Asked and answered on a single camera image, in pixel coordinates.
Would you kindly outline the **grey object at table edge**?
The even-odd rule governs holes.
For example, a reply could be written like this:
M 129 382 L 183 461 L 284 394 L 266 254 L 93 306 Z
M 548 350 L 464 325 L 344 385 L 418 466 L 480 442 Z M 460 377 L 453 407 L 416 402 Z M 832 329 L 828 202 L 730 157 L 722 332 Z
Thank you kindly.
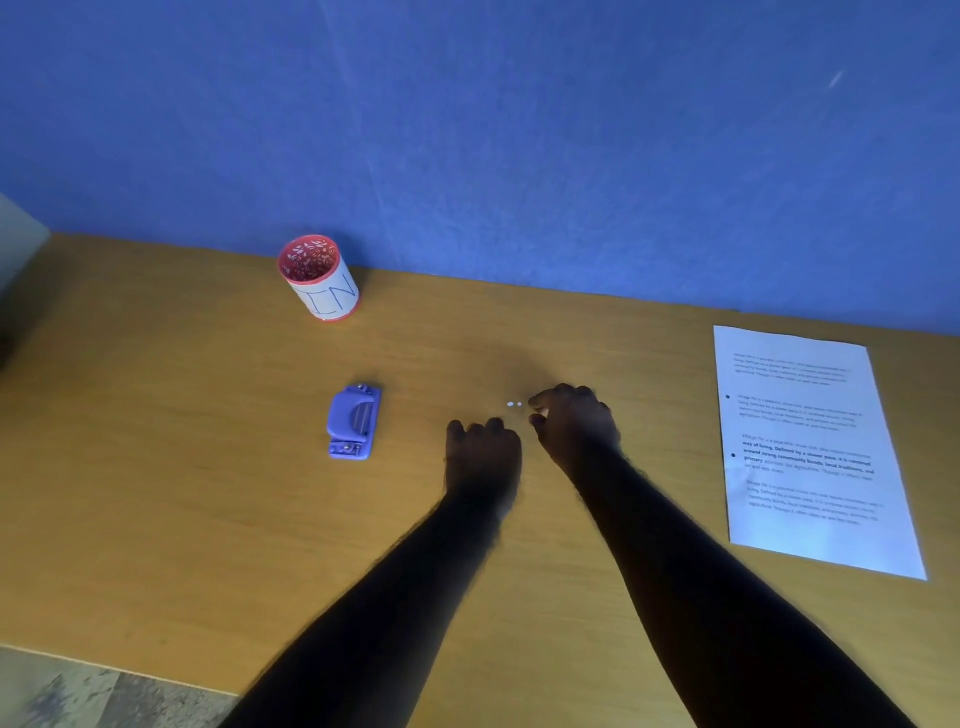
M 0 297 L 51 236 L 51 230 L 0 193 Z

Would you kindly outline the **person's left hand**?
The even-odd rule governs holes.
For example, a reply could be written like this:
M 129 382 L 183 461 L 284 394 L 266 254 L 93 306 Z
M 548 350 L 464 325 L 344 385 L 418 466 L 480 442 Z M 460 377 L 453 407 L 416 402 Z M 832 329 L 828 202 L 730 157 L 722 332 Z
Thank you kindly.
M 512 509 L 522 477 L 522 440 L 504 425 L 499 436 L 472 436 L 461 443 L 445 438 L 445 491 L 484 499 L 504 512 Z

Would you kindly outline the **purple hole punch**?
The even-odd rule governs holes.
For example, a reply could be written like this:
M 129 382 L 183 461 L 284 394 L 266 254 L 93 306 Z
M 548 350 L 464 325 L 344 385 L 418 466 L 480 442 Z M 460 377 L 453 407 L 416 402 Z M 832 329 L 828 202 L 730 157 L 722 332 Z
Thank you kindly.
M 347 385 L 334 395 L 327 418 L 331 458 L 350 461 L 370 458 L 381 402 L 382 389 L 369 384 Z

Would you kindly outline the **person's right hand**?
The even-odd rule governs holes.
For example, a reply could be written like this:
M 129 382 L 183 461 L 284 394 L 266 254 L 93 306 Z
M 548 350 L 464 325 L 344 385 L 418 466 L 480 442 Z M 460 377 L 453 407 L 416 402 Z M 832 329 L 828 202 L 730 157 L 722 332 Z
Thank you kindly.
M 622 455 L 612 411 L 594 389 L 560 383 L 534 394 L 529 407 L 531 414 L 548 413 L 549 439 L 539 443 L 572 482 L 593 467 L 600 453 Z

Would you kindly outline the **red patterned pen cup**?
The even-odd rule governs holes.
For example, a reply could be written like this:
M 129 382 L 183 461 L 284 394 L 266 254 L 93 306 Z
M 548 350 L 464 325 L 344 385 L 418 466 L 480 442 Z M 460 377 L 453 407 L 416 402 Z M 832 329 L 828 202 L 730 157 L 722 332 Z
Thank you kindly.
M 361 301 L 361 292 L 341 249 L 330 237 L 310 234 L 292 240 L 280 251 L 277 269 L 319 321 L 343 321 Z

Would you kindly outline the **printed white paper sheet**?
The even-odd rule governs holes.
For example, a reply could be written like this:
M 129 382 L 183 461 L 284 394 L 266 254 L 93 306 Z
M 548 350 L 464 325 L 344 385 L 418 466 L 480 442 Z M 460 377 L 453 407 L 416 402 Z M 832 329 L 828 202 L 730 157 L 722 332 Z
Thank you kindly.
M 928 580 L 868 349 L 715 325 L 733 545 Z

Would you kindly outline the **person's left forearm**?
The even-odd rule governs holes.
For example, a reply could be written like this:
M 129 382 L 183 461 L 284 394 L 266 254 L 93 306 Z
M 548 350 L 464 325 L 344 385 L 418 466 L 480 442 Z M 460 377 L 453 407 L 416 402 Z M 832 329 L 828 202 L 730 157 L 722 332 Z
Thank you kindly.
M 449 491 L 274 659 L 220 728 L 407 728 L 517 491 Z

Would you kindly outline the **person's right forearm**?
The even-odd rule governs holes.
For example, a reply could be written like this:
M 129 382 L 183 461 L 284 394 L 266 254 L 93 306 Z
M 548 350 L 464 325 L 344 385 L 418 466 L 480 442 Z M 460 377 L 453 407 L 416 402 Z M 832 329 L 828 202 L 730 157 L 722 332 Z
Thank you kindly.
M 615 449 L 561 467 L 698 728 L 916 728 L 827 634 Z

